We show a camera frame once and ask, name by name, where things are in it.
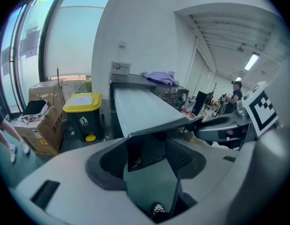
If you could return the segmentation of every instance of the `person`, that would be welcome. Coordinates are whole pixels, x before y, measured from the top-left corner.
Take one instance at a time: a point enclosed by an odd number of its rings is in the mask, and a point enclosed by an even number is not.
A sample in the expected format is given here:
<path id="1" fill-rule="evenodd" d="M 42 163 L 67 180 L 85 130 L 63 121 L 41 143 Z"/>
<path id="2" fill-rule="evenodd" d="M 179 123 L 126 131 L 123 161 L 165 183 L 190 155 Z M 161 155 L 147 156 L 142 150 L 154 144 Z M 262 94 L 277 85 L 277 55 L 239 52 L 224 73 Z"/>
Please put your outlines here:
<path id="1" fill-rule="evenodd" d="M 15 130 L 15 128 L 13 127 L 13 125 L 11 125 L 8 121 L 6 121 L 0 111 L 0 127 L 3 128 L 4 130 L 7 131 L 8 134 L 10 134 L 12 137 L 14 137 L 15 139 L 17 139 L 23 149 L 23 152 L 27 155 L 30 152 L 29 147 L 27 146 L 27 144 L 25 143 L 25 141 L 23 141 L 23 139 L 20 137 L 20 135 L 17 133 L 17 131 Z M 2 142 L 9 150 L 9 154 L 10 154 L 10 161 L 11 163 L 15 162 L 15 154 L 16 154 L 16 149 L 17 147 L 13 144 L 10 143 L 6 137 L 4 136 L 3 132 L 0 130 L 0 142 Z"/>
<path id="2" fill-rule="evenodd" d="M 164 211 L 164 207 L 161 203 L 155 202 L 151 205 L 151 212 L 153 214 L 153 221 L 155 223 L 161 223 L 170 218 L 170 213 Z"/>
<path id="3" fill-rule="evenodd" d="M 242 93 L 241 88 L 242 88 L 242 82 L 241 81 L 236 81 L 236 82 L 233 83 L 233 94 L 232 94 L 232 97 L 230 98 L 230 97 L 228 97 L 226 95 L 223 95 L 223 97 L 228 100 L 228 104 L 226 106 L 224 114 L 233 113 L 233 104 L 243 97 L 243 93 Z"/>

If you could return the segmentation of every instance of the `fluorescent light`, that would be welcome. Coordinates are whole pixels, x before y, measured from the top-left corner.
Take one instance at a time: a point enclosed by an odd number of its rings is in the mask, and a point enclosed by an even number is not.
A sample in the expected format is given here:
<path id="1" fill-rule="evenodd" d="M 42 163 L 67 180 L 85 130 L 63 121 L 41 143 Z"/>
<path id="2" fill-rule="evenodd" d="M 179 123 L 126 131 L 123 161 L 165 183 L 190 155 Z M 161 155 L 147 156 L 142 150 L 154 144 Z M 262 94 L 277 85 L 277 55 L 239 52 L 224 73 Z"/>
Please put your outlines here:
<path id="1" fill-rule="evenodd" d="M 252 54 L 252 57 L 248 61 L 247 65 L 245 66 L 245 69 L 249 71 L 249 69 L 254 65 L 254 63 L 258 60 L 259 55 L 256 53 Z"/>

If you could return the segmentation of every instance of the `cardboard box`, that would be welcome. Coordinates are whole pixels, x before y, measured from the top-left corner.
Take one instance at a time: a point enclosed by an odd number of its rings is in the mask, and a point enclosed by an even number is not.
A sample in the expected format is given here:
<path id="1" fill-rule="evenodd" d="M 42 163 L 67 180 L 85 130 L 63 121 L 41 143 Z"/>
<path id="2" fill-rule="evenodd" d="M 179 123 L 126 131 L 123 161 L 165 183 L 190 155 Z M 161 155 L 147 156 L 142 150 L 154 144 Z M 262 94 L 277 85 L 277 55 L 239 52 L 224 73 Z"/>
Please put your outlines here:
<path id="1" fill-rule="evenodd" d="M 65 124 L 61 121 L 66 114 L 61 99 L 57 82 L 40 82 L 29 89 L 29 101 L 47 100 L 49 108 L 36 121 L 26 125 L 17 120 L 14 127 L 36 154 L 55 156 L 62 152 Z"/>

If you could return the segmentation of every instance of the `white sneaker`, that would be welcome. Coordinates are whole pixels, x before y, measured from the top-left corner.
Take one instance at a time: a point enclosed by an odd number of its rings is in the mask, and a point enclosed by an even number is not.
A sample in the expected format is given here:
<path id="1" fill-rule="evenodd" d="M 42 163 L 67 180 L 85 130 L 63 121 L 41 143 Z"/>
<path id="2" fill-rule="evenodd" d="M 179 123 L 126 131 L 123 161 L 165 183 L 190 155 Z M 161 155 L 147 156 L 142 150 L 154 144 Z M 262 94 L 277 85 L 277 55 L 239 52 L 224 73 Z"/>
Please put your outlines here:
<path id="1" fill-rule="evenodd" d="M 24 140 L 21 140 L 20 141 L 20 145 L 23 149 L 23 152 L 27 155 L 30 153 L 30 149 L 29 149 L 29 146 L 27 146 L 26 142 L 24 142 Z"/>
<path id="2" fill-rule="evenodd" d="M 17 152 L 17 147 L 14 146 L 12 143 L 11 146 L 8 148 L 9 154 L 10 154 L 10 162 L 14 163 L 15 162 L 15 153 Z"/>

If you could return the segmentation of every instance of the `man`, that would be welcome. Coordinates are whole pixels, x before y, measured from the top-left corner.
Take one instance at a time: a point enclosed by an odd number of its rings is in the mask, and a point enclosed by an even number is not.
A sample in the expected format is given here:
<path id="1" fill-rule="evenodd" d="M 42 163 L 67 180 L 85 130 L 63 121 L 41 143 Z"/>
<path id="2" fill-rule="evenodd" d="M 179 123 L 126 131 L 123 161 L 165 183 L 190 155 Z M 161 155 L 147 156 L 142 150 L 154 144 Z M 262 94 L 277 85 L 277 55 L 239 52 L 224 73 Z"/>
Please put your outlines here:
<path id="1" fill-rule="evenodd" d="M 12 137 L 17 139 L 23 149 L 23 152 L 27 155 L 30 152 L 29 147 L 27 144 L 23 141 L 23 139 L 20 137 L 20 135 L 17 133 L 13 125 L 11 125 L 8 121 L 4 119 L 2 116 L 2 113 L 0 111 L 0 127 L 5 129 L 8 134 L 10 134 Z M 15 162 L 15 153 L 16 153 L 16 146 L 10 143 L 4 136 L 3 132 L 0 130 L 0 142 L 2 142 L 9 150 L 10 154 L 10 161 L 12 163 Z"/>
<path id="2" fill-rule="evenodd" d="M 242 82 L 236 81 L 233 83 L 233 95 L 232 95 L 232 97 L 230 98 L 230 97 L 227 97 L 226 95 L 223 96 L 225 99 L 228 100 L 228 104 L 226 106 L 224 114 L 233 113 L 233 104 L 243 97 L 243 93 L 242 93 L 241 88 L 242 88 Z"/>

